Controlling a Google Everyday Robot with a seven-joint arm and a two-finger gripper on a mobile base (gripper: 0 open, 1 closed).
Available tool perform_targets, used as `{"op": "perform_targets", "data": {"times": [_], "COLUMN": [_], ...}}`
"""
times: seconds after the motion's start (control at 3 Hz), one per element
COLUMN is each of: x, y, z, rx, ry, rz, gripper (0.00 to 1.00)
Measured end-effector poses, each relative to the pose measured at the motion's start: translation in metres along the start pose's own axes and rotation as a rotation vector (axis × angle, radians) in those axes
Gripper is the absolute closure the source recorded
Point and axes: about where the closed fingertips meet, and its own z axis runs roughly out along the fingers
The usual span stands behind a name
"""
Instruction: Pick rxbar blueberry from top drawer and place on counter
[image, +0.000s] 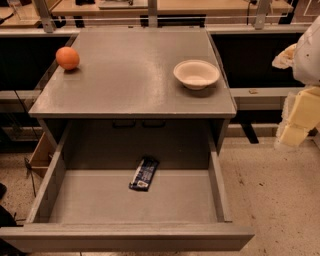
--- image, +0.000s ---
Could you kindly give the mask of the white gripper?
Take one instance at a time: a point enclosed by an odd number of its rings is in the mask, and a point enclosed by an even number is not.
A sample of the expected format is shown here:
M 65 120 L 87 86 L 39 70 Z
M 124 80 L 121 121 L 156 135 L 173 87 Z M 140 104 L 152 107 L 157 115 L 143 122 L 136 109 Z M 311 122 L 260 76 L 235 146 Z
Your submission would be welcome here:
M 307 86 L 290 92 L 282 112 L 283 122 L 276 132 L 276 147 L 298 147 L 309 131 L 320 123 L 320 87 Z

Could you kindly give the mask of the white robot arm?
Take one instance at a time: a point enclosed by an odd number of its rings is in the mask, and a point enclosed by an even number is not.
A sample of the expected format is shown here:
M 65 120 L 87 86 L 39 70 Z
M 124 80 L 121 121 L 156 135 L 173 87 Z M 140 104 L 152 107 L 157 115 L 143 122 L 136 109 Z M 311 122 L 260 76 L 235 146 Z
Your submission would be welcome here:
M 279 69 L 291 67 L 293 78 L 305 87 L 285 99 L 275 147 L 298 147 L 320 123 L 320 17 L 299 38 L 272 61 Z

